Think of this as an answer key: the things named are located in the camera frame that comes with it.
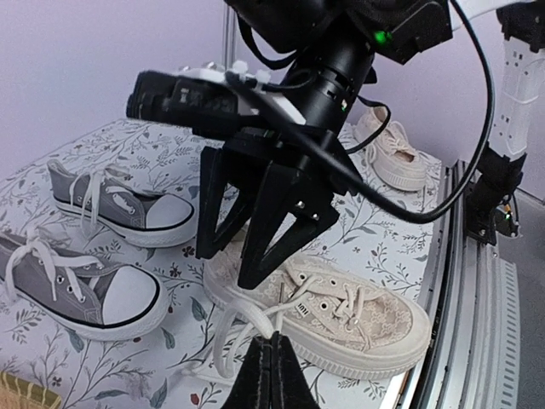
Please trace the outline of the grey sneaker with white laces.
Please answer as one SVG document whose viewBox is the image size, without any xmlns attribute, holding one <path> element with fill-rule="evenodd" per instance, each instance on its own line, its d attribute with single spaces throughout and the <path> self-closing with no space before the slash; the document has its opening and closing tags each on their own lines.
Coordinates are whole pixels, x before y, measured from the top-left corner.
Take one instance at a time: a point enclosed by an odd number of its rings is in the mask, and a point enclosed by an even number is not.
<svg viewBox="0 0 545 409">
<path fill-rule="evenodd" d="M 58 248 L 36 231 L 1 234 L 1 283 L 80 337 L 120 342 L 160 326 L 169 298 L 154 274 L 132 264 Z"/>
</svg>

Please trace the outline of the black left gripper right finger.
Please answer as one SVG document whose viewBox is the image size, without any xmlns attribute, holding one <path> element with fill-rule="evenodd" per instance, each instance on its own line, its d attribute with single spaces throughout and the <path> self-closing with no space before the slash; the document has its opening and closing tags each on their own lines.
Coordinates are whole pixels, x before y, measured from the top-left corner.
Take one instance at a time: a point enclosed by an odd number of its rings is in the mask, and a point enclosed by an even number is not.
<svg viewBox="0 0 545 409">
<path fill-rule="evenodd" d="M 271 408 L 319 409 L 289 338 L 275 331 L 271 344 Z"/>
</svg>

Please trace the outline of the floral patterned table mat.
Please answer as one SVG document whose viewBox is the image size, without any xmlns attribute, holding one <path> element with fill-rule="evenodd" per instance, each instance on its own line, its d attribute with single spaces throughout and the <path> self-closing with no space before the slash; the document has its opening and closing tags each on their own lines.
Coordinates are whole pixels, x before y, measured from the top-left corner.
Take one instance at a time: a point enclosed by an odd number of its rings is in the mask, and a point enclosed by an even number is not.
<svg viewBox="0 0 545 409">
<path fill-rule="evenodd" d="M 120 119 L 101 126 L 49 154 L 69 171 L 117 163 L 138 189 L 195 199 L 198 159 L 205 141 L 189 130 Z M 334 203 L 339 222 L 306 245 L 318 256 L 352 274 L 417 299 L 429 248 L 431 225 L 413 225 L 382 212 L 361 197 Z M 221 311 L 204 295 L 205 263 L 193 243 L 166 250 L 128 245 L 101 229 L 82 235 L 76 218 L 53 203 L 47 159 L 40 158 L 1 183 L 1 228 L 22 234 L 44 228 L 58 246 L 129 262 L 164 282 L 169 309 L 158 329 L 120 343 L 81 338 L 26 302 L 1 304 L 1 368 L 50 389 L 65 408 L 218 408 L 228 387 L 215 383 L 215 370 L 185 374 L 199 364 L 214 336 Z"/>
</svg>

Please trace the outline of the aluminium front rail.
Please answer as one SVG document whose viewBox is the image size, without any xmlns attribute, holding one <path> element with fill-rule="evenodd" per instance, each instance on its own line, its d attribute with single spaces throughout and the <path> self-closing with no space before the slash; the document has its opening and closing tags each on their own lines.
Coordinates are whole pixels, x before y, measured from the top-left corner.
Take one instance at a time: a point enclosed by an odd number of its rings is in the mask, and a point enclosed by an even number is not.
<svg viewBox="0 0 545 409">
<path fill-rule="evenodd" d="M 514 408 L 521 323 L 515 263 L 465 232 L 459 199 L 433 226 L 418 302 L 433 324 L 423 362 L 388 388 L 385 408 Z"/>
</svg>

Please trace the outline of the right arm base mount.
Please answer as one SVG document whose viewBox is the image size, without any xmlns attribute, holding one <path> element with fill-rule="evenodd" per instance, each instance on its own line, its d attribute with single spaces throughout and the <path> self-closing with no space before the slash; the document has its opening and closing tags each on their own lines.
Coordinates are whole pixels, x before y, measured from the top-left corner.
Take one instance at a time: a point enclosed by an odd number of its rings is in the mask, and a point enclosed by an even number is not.
<svg viewBox="0 0 545 409">
<path fill-rule="evenodd" d="M 496 208 L 513 196 L 521 183 L 527 154 L 518 159 L 486 148 L 479 159 L 480 177 L 468 186 L 464 199 L 465 233 L 485 245 L 496 245 Z"/>
</svg>

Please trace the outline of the yellow bamboo fan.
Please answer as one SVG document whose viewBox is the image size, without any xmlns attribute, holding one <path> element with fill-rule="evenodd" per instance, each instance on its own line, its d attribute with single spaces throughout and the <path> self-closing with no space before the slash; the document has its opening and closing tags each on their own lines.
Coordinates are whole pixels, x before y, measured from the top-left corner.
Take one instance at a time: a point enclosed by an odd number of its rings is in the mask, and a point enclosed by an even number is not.
<svg viewBox="0 0 545 409">
<path fill-rule="evenodd" d="M 58 409 L 61 397 L 52 390 L 1 372 L 1 409 Z"/>
</svg>

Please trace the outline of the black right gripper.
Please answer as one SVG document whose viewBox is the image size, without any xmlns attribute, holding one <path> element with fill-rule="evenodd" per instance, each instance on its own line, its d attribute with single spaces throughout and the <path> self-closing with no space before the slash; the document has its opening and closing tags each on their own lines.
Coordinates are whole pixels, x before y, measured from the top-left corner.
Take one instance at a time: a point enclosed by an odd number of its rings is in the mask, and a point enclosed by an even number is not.
<svg viewBox="0 0 545 409">
<path fill-rule="evenodd" d="M 258 103 L 270 134 L 241 131 L 223 148 L 201 152 L 197 257 L 212 258 L 249 223 L 238 286 L 252 290 L 337 222 L 332 199 L 351 188 L 318 156 L 356 170 L 337 136 L 373 60 L 367 46 L 345 37 L 305 50 L 281 84 L 266 72 L 245 73 L 240 61 L 226 71 L 227 83 Z M 220 222 L 229 185 L 238 197 Z"/>
</svg>

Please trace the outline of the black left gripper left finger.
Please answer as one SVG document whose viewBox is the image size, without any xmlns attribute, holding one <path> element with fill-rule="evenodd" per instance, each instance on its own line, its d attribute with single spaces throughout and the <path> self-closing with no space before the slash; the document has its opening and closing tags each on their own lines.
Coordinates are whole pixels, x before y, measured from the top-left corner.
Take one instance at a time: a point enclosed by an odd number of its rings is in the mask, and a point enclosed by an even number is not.
<svg viewBox="0 0 545 409">
<path fill-rule="evenodd" d="M 254 337 L 222 409 L 272 407 L 272 351 L 269 339 Z"/>
</svg>

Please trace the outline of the beige sneaker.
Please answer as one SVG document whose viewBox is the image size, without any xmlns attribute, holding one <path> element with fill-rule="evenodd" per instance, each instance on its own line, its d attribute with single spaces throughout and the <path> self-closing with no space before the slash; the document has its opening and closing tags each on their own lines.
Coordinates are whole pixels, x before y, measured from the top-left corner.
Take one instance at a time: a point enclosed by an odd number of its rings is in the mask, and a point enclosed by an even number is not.
<svg viewBox="0 0 545 409">
<path fill-rule="evenodd" d="M 386 119 L 385 107 L 368 108 L 353 128 L 356 141 L 365 141 Z M 380 135 L 364 148 L 364 162 L 382 181 L 398 190 L 416 192 L 426 184 L 426 165 L 409 143 L 403 125 L 397 121 L 389 121 Z"/>
<path fill-rule="evenodd" d="M 298 357 L 339 377 L 382 380 L 425 356 L 432 325 L 417 303 L 303 253 L 245 290 L 238 286 L 241 247 L 231 243 L 217 253 L 203 276 L 206 295 L 224 311 L 210 358 L 221 377 L 234 377 L 246 337 L 276 331 Z"/>
</svg>

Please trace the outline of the right aluminium frame post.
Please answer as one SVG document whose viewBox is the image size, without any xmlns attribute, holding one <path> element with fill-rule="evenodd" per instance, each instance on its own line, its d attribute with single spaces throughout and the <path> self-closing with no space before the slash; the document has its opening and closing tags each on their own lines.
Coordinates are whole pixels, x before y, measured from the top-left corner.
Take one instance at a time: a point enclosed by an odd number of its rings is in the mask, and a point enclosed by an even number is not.
<svg viewBox="0 0 545 409">
<path fill-rule="evenodd" d="M 224 6 L 222 33 L 222 65 L 230 67 L 237 56 L 238 19 L 236 13 Z"/>
</svg>

